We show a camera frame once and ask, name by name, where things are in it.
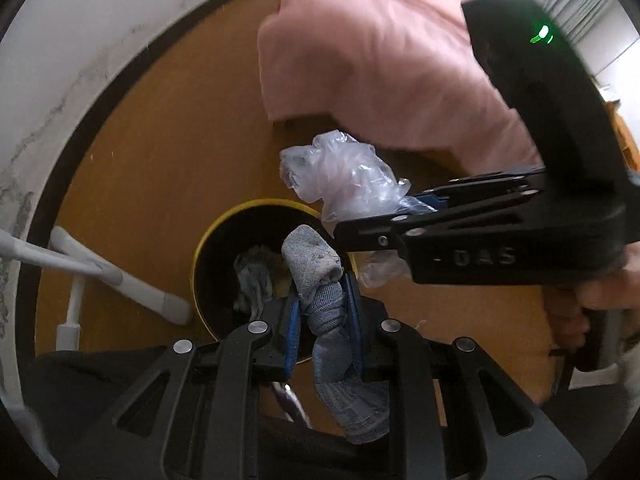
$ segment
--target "white stand leg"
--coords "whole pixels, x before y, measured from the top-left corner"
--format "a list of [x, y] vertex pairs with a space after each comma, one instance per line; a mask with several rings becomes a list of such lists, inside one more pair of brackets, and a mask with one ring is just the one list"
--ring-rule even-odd
[[80, 348], [80, 310], [86, 277], [76, 274], [71, 283], [69, 305], [66, 309], [66, 321], [58, 325], [56, 350], [78, 350]]
[[113, 264], [98, 256], [93, 251], [75, 240], [62, 227], [54, 227], [51, 231], [51, 246], [63, 254], [67, 254], [72, 258], [86, 262], [95, 262], [98, 265], [109, 266], [118, 271], [122, 275], [119, 283], [110, 283], [101, 276], [97, 276], [99, 280], [104, 281], [107, 285], [117, 290], [123, 296], [146, 306], [153, 310], [156, 314], [164, 317], [167, 321], [174, 324], [185, 325], [193, 318], [193, 311], [188, 301], [173, 294], [167, 294], [162, 290], [131, 276], [122, 269], [115, 267]]
[[79, 261], [30, 244], [20, 238], [14, 238], [2, 229], [0, 229], [0, 258], [19, 260], [39, 267], [68, 270], [68, 272], [94, 276], [105, 282], [117, 283], [122, 280], [122, 277], [106, 260], [103, 264], [86, 260]]

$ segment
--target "metal screw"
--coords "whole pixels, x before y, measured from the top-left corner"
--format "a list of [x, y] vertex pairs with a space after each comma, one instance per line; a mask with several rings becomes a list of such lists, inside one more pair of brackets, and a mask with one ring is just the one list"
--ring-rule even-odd
[[409, 229], [404, 234], [406, 234], [407, 236], [420, 236], [424, 234], [426, 231], [427, 229], [425, 229], [424, 227], [416, 227], [414, 229]]
[[174, 343], [174, 352], [177, 354], [188, 354], [193, 350], [193, 343], [188, 339], [180, 339]]
[[249, 323], [249, 332], [252, 334], [262, 334], [267, 332], [269, 325], [267, 325], [264, 321], [252, 321]]
[[476, 342], [470, 337], [461, 337], [456, 341], [456, 346], [462, 352], [473, 352], [476, 349]]
[[385, 319], [380, 323], [380, 326], [385, 332], [397, 332], [400, 330], [400, 322], [395, 319]]

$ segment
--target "blue gripper pad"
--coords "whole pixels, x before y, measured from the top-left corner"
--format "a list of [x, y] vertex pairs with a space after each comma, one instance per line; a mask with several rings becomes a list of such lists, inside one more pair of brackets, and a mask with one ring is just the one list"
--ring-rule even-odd
[[364, 369], [363, 360], [363, 337], [360, 323], [359, 308], [362, 303], [358, 281], [353, 272], [348, 271], [340, 280], [344, 293], [344, 306], [347, 311], [347, 332], [351, 342], [351, 355], [353, 357], [353, 367], [356, 373], [361, 376]]
[[298, 344], [300, 342], [300, 299], [295, 298], [289, 313], [287, 324], [286, 351], [284, 357], [284, 370], [287, 379], [291, 377], [293, 368], [298, 360]]
[[447, 208], [447, 199], [439, 198], [433, 193], [420, 193], [415, 195], [415, 197], [420, 200], [420, 202], [433, 207], [436, 211]]

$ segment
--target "blue rag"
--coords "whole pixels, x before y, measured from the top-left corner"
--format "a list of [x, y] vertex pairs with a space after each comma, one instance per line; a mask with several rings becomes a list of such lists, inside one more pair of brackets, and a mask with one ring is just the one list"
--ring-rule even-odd
[[340, 257], [308, 225], [282, 245], [296, 284], [302, 313], [316, 336], [312, 352], [314, 384], [322, 403], [352, 444], [372, 442], [388, 433], [388, 383], [364, 383], [353, 368], [346, 326]]

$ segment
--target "green led light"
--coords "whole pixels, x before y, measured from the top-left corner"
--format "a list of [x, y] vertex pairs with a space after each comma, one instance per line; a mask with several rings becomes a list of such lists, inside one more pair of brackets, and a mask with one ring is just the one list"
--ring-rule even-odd
[[[540, 40], [544, 40], [549, 35], [549, 32], [550, 32], [549, 26], [543, 25], [542, 28], [540, 28], [540, 32], [529, 40], [530, 43], [537, 43]], [[551, 43], [553, 38], [554, 38], [554, 35], [552, 34], [551, 37], [549, 37], [549, 39], [547, 40], [546, 44]]]

